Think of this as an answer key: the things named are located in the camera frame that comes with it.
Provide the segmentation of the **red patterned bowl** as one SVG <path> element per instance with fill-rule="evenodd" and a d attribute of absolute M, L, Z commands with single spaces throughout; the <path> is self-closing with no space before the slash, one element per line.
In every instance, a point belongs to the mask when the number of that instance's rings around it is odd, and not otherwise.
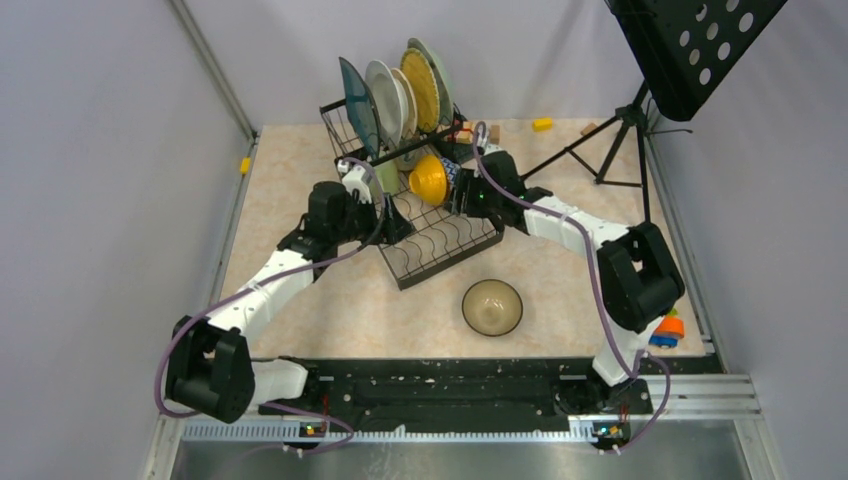
<path fill-rule="evenodd" d="M 458 175 L 461 173 L 461 167 L 446 157 L 442 157 L 440 163 L 445 172 L 447 189 L 452 190 L 456 185 Z"/>

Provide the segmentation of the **green white mug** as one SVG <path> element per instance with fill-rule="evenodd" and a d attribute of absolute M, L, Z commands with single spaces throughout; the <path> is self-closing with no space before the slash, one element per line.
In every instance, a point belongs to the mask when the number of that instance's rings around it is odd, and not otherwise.
<path fill-rule="evenodd" d="M 400 177 L 393 160 L 375 166 L 377 181 L 385 194 L 396 195 L 400 191 Z"/>

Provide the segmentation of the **yellow bowl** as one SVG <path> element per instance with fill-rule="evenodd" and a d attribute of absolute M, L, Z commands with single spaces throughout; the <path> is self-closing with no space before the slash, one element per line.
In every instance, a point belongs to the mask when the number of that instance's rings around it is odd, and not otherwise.
<path fill-rule="evenodd" d="M 435 155 L 425 155 L 408 176 L 410 191 L 431 206 L 445 202 L 449 190 L 445 164 Z"/>

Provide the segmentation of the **black wire dish rack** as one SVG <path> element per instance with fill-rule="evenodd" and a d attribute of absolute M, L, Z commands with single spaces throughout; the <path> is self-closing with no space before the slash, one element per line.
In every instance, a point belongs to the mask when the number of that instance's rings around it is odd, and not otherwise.
<path fill-rule="evenodd" d="M 378 166 L 434 154 L 463 167 L 471 165 L 470 147 L 453 139 L 465 119 L 457 107 L 453 108 L 452 126 L 440 126 L 430 134 L 415 133 L 394 150 L 382 145 L 376 159 L 370 156 L 348 122 L 344 100 L 322 106 L 319 112 L 338 160 L 352 156 Z M 428 205 L 411 192 L 406 172 L 398 170 L 397 177 L 399 188 L 391 195 L 395 213 L 390 218 L 390 231 L 396 235 L 403 233 L 405 237 L 393 244 L 380 245 L 379 251 L 399 289 L 415 286 L 503 240 L 503 226 L 488 218 L 455 213 L 452 201 L 443 206 Z"/>

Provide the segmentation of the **light green flower plate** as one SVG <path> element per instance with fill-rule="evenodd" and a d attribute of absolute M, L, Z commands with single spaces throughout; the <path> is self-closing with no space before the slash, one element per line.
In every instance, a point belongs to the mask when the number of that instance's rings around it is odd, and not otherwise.
<path fill-rule="evenodd" d="M 439 90 L 440 124 L 451 126 L 454 119 L 453 84 L 441 57 L 434 48 L 416 37 L 410 37 L 407 46 L 419 50 L 428 60 Z"/>

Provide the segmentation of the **cream floral plate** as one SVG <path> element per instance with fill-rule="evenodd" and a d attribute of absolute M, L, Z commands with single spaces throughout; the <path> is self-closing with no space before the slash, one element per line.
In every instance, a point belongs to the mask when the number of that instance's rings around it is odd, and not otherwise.
<path fill-rule="evenodd" d="M 406 116 L 401 130 L 401 139 L 406 140 L 411 138 L 417 129 L 417 102 L 406 75 L 399 68 L 391 68 L 390 72 L 393 79 L 396 80 L 402 88 L 405 99 Z"/>

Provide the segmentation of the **dark teal square plate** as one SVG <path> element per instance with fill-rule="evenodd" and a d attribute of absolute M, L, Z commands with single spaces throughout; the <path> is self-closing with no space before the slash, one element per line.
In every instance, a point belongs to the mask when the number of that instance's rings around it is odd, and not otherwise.
<path fill-rule="evenodd" d="M 373 95 L 364 78 L 344 57 L 338 58 L 347 118 L 372 160 L 379 158 L 380 122 Z"/>

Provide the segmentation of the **white plate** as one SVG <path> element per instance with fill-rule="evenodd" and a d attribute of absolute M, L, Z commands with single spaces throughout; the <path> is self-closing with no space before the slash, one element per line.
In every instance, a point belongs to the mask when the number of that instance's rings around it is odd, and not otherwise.
<path fill-rule="evenodd" d="M 365 81 L 379 116 L 382 141 L 388 148 L 396 148 L 408 115 L 405 92 L 391 69 L 380 60 L 368 63 Z"/>

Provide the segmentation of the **yellow bamboo pattern plate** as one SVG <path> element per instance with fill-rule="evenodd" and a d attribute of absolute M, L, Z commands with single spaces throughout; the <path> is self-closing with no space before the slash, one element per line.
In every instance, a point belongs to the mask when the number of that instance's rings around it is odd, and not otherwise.
<path fill-rule="evenodd" d="M 404 51 L 400 68 L 416 101 L 417 128 L 425 133 L 435 131 L 439 124 L 440 96 L 433 68 L 416 48 Z"/>

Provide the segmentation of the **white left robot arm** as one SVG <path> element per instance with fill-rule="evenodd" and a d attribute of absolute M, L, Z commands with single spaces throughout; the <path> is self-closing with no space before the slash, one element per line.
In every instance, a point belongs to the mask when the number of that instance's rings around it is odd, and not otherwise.
<path fill-rule="evenodd" d="M 287 302 L 343 260 L 338 249 L 357 243 L 393 245 L 414 232 L 388 195 L 347 189 L 336 181 L 314 185 L 308 209 L 269 259 L 240 291 L 207 311 L 185 316 L 157 369 L 156 398 L 224 423 L 249 408 L 283 400 L 297 413 L 319 404 L 320 386 L 293 360 L 254 362 L 249 344 Z"/>

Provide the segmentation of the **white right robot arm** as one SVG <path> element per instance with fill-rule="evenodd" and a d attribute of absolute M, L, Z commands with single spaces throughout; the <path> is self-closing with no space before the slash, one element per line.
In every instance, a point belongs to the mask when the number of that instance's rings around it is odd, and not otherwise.
<path fill-rule="evenodd" d="M 606 336 L 592 362 L 598 377 L 586 385 L 586 397 L 594 409 L 614 411 L 626 400 L 624 381 L 636 376 L 651 335 L 685 293 L 662 231 L 650 221 L 628 226 L 600 219 L 543 187 L 526 187 L 503 150 L 481 157 L 474 169 L 443 165 L 455 212 L 488 218 L 585 258 Z"/>

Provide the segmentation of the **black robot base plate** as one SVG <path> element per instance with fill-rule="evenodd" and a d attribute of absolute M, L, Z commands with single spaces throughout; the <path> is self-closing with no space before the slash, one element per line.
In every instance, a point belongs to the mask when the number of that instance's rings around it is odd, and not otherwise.
<path fill-rule="evenodd" d="M 565 432 L 579 415 L 651 415 L 645 380 L 607 386 L 588 358 L 307 360 L 292 407 L 359 433 Z"/>

